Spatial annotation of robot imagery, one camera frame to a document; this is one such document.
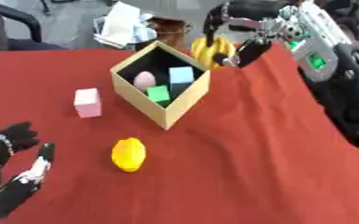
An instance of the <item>metal robot hand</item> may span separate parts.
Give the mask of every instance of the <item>metal robot hand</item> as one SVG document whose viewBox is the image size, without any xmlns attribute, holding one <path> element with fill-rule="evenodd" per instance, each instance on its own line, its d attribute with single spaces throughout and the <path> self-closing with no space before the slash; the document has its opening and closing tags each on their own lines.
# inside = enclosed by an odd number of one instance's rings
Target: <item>metal robot hand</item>
<svg viewBox="0 0 359 224">
<path fill-rule="evenodd" d="M 271 39 L 276 36 L 276 31 L 273 30 L 275 18 L 288 4 L 286 1 L 246 0 L 227 2 L 213 8 L 204 23 L 207 46 L 214 43 L 216 31 L 224 24 L 229 24 L 231 31 L 252 32 L 257 35 L 245 41 L 233 57 L 218 53 L 214 60 L 228 67 L 246 67 L 257 60 L 271 48 Z"/>
</svg>

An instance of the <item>robotic arm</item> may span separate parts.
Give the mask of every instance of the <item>robotic arm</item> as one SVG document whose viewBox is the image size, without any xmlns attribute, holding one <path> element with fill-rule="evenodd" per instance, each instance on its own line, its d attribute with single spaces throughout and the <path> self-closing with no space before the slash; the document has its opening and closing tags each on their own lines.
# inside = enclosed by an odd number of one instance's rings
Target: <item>robotic arm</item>
<svg viewBox="0 0 359 224">
<path fill-rule="evenodd" d="M 24 122 L 0 130 L 0 185 L 1 170 L 10 157 L 39 143 L 35 138 L 38 132 L 30 130 L 30 127 L 30 123 Z M 43 144 L 32 168 L 14 176 L 0 187 L 0 218 L 8 216 L 41 187 L 53 157 L 54 144 Z"/>
<path fill-rule="evenodd" d="M 299 4 L 248 0 L 212 9 L 204 24 L 207 45 L 221 25 L 251 32 L 232 57 L 217 53 L 227 67 L 246 67 L 281 42 L 298 62 L 298 70 L 317 102 L 339 131 L 359 147 L 359 45 L 312 0 Z"/>
</svg>

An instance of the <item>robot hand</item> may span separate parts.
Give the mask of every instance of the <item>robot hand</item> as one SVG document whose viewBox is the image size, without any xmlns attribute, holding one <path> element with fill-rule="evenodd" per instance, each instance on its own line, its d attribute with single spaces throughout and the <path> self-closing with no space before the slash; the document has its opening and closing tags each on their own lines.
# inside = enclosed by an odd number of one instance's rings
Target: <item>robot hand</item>
<svg viewBox="0 0 359 224">
<path fill-rule="evenodd" d="M 39 143 L 35 138 L 38 132 L 30 130 L 31 126 L 30 122 L 22 122 L 0 130 L 0 165 L 5 165 L 18 151 L 28 150 Z"/>
<path fill-rule="evenodd" d="M 204 23 L 204 34 L 207 36 L 207 46 L 214 42 L 215 32 L 220 26 L 236 18 L 247 18 L 249 21 L 259 21 L 264 18 L 276 18 L 279 10 L 288 2 L 245 0 L 226 2 L 213 8 L 207 15 Z M 231 25 L 230 30 L 240 32 L 254 32 L 256 27 Z"/>
<path fill-rule="evenodd" d="M 53 159 L 54 144 L 44 144 L 32 168 L 14 176 L 0 189 L 0 218 L 7 217 L 40 188 Z"/>
<path fill-rule="evenodd" d="M 225 23 L 229 24 L 231 31 L 254 32 L 256 35 L 260 35 L 261 33 L 257 34 L 256 32 L 266 29 L 260 21 L 266 18 L 276 18 L 280 9 L 287 4 L 288 2 L 285 1 L 246 0 L 244 2 L 227 2 L 213 8 L 204 23 L 207 47 L 214 43 L 216 31 Z M 270 40 L 264 38 L 264 34 L 260 37 L 245 41 L 232 57 L 217 53 L 214 56 L 214 61 L 226 67 L 246 67 L 271 48 Z"/>
<path fill-rule="evenodd" d="M 29 122 L 19 123 L 0 131 L 0 182 L 1 170 L 8 159 L 16 152 L 27 150 L 39 143 L 38 132 L 30 130 Z M 39 188 L 53 161 L 54 144 L 44 144 L 38 159 L 28 171 L 17 175 L 0 189 L 0 218 L 30 198 Z"/>
</svg>

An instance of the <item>pink cube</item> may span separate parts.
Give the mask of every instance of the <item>pink cube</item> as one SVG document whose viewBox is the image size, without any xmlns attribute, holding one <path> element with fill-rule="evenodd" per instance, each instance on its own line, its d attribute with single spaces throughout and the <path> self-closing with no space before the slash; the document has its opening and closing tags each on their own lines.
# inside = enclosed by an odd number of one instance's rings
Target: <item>pink cube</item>
<svg viewBox="0 0 359 224">
<path fill-rule="evenodd" d="M 102 115 L 101 99 L 97 88 L 77 90 L 74 97 L 74 106 L 81 118 Z"/>
</svg>

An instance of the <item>yellow dodecahedron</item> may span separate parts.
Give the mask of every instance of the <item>yellow dodecahedron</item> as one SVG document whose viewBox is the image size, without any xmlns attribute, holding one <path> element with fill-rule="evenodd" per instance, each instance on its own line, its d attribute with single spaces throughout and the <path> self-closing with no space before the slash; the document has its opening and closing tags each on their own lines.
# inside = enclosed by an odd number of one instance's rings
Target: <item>yellow dodecahedron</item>
<svg viewBox="0 0 359 224">
<path fill-rule="evenodd" d="M 120 140 L 114 146 L 111 159 L 115 165 L 125 172 L 136 172 L 145 160 L 145 147 L 136 138 Z"/>
</svg>

